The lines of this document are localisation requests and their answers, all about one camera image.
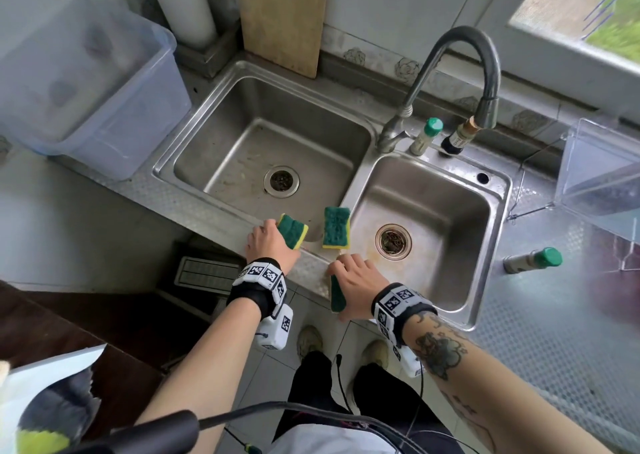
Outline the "person's left hand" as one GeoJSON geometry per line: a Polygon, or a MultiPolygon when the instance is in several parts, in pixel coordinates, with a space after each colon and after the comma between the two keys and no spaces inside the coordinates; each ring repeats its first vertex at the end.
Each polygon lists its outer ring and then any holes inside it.
{"type": "Polygon", "coordinates": [[[245,258],[247,263],[258,259],[274,259],[284,275],[288,275],[301,255],[300,250],[289,249],[278,231],[276,239],[271,241],[247,241],[245,258]]]}

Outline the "person's right hand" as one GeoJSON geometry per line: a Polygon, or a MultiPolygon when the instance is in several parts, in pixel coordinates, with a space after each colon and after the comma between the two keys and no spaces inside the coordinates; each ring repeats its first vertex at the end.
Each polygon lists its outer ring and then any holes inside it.
{"type": "Polygon", "coordinates": [[[346,299],[346,308],[338,314],[341,322],[372,319],[374,300],[390,284],[368,259],[364,260],[364,272],[360,277],[337,279],[346,299]]]}

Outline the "green and yellow sponge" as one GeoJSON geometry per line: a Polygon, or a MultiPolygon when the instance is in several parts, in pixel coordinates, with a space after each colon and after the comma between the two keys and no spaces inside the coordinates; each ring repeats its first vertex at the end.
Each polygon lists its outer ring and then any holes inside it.
{"type": "Polygon", "coordinates": [[[301,247],[308,233],[308,225],[293,219],[288,214],[282,214],[277,221],[277,229],[281,233],[286,246],[291,250],[301,247]]]}
{"type": "Polygon", "coordinates": [[[349,249],[350,217],[351,210],[348,207],[327,206],[324,208],[322,248],[349,249]]]}
{"type": "Polygon", "coordinates": [[[329,285],[331,311],[333,313],[341,313],[346,308],[346,299],[335,275],[330,276],[329,285]]]}

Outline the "person's right forearm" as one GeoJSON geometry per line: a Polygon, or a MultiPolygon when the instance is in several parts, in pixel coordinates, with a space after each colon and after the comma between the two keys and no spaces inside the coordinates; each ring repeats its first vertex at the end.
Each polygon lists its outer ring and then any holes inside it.
{"type": "Polygon", "coordinates": [[[436,314],[414,314],[396,330],[460,418],[494,454],[612,454],[436,314]]]}

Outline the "left wrist tracker band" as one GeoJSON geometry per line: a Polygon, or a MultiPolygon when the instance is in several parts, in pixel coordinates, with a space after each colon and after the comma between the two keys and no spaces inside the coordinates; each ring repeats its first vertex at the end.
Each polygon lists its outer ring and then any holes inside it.
{"type": "Polygon", "coordinates": [[[238,298],[254,302],[261,313],[255,343],[265,350],[286,347],[294,316],[286,304],[285,275],[276,260],[268,257],[253,261],[242,269],[232,283],[227,305],[238,298]]]}

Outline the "wrist tracker band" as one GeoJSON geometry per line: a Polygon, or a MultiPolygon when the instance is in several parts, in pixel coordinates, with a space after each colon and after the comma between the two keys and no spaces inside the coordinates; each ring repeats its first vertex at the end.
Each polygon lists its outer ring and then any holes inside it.
{"type": "Polygon", "coordinates": [[[379,292],[371,307],[371,320],[377,324],[405,375],[409,378],[422,376],[423,366],[412,349],[405,344],[402,337],[404,324],[400,320],[421,312],[437,316],[437,309],[418,292],[398,282],[391,283],[379,292]]]}
{"type": "Polygon", "coordinates": [[[261,313],[255,343],[265,350],[286,347],[294,316],[286,304],[285,275],[276,260],[268,257],[253,261],[242,269],[232,283],[227,305],[238,298],[254,302],[261,313]]]}

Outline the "round metal drain strainer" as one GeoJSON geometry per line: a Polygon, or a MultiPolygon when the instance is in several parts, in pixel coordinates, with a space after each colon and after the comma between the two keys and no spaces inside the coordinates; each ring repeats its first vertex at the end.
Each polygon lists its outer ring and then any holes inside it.
{"type": "Polygon", "coordinates": [[[292,167],[272,167],[264,175],[263,187],[268,195],[276,199],[287,199],[298,191],[300,176],[292,167]]]}
{"type": "Polygon", "coordinates": [[[412,237],[402,226],[386,224],[376,233],[374,244],[378,253],[389,261],[402,261],[412,251],[412,237]]]}

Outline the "right wrist tracker band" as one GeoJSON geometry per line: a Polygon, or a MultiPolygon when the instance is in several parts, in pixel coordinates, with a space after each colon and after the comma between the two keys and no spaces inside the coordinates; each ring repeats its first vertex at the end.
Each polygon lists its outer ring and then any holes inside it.
{"type": "Polygon", "coordinates": [[[377,324],[405,375],[409,378],[422,376],[423,366],[412,349],[405,344],[402,337],[404,324],[400,320],[421,312],[437,316],[437,309],[418,292],[398,282],[391,283],[379,292],[371,307],[371,320],[377,324]]]}

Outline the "dark bottle with brown neck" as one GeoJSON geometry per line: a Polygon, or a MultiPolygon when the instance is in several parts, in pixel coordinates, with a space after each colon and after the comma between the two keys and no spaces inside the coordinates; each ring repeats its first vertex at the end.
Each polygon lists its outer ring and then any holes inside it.
{"type": "Polygon", "coordinates": [[[444,138],[440,144],[440,153],[446,156],[457,156],[476,137],[481,127],[476,124],[474,116],[460,124],[452,134],[444,138]]]}

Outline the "person's white shirt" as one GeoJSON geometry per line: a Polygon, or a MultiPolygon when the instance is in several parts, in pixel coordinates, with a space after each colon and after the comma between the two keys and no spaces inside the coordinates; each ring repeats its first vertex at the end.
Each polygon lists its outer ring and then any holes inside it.
{"type": "Polygon", "coordinates": [[[396,448],[366,430],[301,424],[274,441],[268,454],[396,454],[396,448]]]}

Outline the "large clear plastic bin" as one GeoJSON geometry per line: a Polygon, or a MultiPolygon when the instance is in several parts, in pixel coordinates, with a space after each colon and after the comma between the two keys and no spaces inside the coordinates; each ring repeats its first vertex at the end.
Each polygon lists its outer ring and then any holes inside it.
{"type": "Polygon", "coordinates": [[[191,109],[171,31],[72,0],[0,58],[0,136],[130,178],[191,109]]]}

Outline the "white pipe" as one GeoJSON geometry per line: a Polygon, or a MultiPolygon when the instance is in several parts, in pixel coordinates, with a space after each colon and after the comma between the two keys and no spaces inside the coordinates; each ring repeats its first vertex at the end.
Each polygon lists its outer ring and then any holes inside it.
{"type": "Polygon", "coordinates": [[[177,41],[196,51],[218,37],[207,0],[157,0],[177,41]]]}

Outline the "grey gooseneck faucet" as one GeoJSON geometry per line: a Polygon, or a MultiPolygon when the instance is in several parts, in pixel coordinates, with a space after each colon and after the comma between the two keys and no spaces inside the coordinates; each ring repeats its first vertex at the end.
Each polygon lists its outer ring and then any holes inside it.
{"type": "Polygon", "coordinates": [[[400,141],[411,138],[411,135],[404,129],[404,120],[412,116],[413,102],[420,93],[423,84],[436,68],[444,52],[456,42],[472,46],[482,63],[483,94],[472,116],[474,116],[476,124],[481,127],[481,131],[495,128],[501,82],[498,52],[491,38],[482,30],[471,26],[457,26],[445,32],[437,40],[395,115],[382,128],[376,141],[376,148],[380,153],[389,154],[395,150],[396,144],[400,141]]]}

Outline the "white printed bag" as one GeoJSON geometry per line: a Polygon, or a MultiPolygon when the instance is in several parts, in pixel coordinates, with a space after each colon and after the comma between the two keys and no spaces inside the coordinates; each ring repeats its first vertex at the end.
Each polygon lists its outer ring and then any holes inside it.
{"type": "Polygon", "coordinates": [[[0,380],[0,454],[60,454],[78,445],[101,406],[93,365],[106,345],[65,353],[0,380]]]}

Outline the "window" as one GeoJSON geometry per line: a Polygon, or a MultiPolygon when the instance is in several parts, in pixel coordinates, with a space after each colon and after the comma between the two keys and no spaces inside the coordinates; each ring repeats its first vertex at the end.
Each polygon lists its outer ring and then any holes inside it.
{"type": "Polygon", "coordinates": [[[640,0],[523,0],[509,24],[640,67],[640,0]]]}

